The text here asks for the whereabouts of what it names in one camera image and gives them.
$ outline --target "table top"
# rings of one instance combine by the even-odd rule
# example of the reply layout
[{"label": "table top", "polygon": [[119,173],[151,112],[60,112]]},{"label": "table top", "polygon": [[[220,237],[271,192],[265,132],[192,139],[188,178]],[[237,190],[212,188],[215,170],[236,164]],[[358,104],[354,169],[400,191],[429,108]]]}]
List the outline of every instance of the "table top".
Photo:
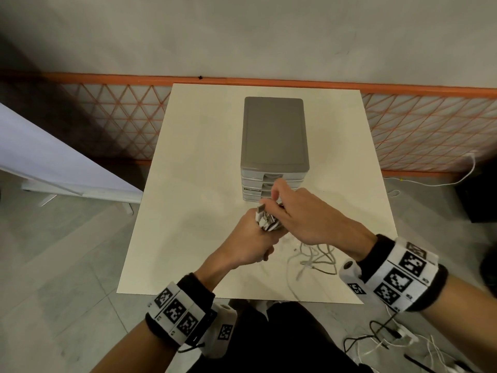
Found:
[{"label": "table top", "polygon": [[[372,232],[396,238],[358,90],[175,84],[118,293],[155,295],[195,271],[257,206],[242,199],[240,180],[248,96],[301,98],[310,161],[302,186]],[[309,248],[300,254],[299,246],[286,235],[268,262],[231,271],[216,296],[361,303],[338,275],[305,266]],[[347,256],[332,254],[339,270]],[[316,267],[334,272],[331,264]]]}]

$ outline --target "gray lid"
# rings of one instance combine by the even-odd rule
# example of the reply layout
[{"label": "gray lid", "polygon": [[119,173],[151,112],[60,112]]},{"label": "gray lid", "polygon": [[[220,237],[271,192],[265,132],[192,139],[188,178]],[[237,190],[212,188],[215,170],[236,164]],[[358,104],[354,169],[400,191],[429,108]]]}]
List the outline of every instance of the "gray lid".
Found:
[{"label": "gray lid", "polygon": [[265,173],[309,171],[301,99],[245,98],[241,168]]}]

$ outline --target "tile floor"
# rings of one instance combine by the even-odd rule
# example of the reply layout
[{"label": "tile floor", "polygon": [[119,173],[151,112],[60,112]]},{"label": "tile floor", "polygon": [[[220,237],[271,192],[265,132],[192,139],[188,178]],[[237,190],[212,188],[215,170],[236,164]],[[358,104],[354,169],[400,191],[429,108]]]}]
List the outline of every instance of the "tile floor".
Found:
[{"label": "tile floor", "polygon": [[[136,212],[129,216],[119,203],[69,196],[39,208],[45,195],[21,191],[19,183],[0,172],[0,371],[86,373],[143,319],[151,297],[116,294]],[[386,183],[401,190],[390,200],[399,234],[438,252],[452,273],[480,285],[478,263],[497,241],[496,225],[471,224],[452,188]],[[381,307],[305,306],[338,344],[364,333],[369,320],[388,317]],[[418,314],[399,320],[464,358]],[[374,346],[365,340],[361,352]],[[423,344],[411,350],[426,357]],[[403,351],[376,350],[363,360],[381,373],[419,371]],[[186,371],[197,357],[197,351],[177,355],[168,371]]]}]

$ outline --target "black pants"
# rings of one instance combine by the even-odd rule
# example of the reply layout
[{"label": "black pants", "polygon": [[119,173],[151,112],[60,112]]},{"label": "black pants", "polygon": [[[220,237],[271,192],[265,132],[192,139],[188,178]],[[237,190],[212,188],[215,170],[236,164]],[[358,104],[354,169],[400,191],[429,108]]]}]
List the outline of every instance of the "black pants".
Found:
[{"label": "black pants", "polygon": [[298,302],[277,303],[266,317],[246,301],[233,306],[237,324],[226,352],[217,360],[200,356],[190,373],[206,371],[339,371],[371,372],[357,366],[325,328]]}]

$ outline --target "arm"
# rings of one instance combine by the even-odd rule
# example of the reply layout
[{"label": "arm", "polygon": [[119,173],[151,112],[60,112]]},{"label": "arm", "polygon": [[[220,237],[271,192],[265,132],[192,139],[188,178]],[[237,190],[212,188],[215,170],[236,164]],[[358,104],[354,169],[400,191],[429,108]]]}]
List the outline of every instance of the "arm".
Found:
[{"label": "arm", "polygon": [[[262,231],[255,222],[255,209],[250,209],[194,274],[212,292],[230,270],[267,260],[274,251],[273,245],[286,232]],[[92,373],[164,373],[178,348],[173,339],[158,338],[142,321],[105,355]]]},{"label": "arm", "polygon": [[[320,200],[305,188],[293,191],[277,180],[265,210],[308,245],[327,243],[362,261],[376,236],[357,221]],[[275,200],[280,197],[285,209]],[[497,299],[462,280],[449,276],[438,299],[421,314],[459,350],[487,372],[497,365]]]}]

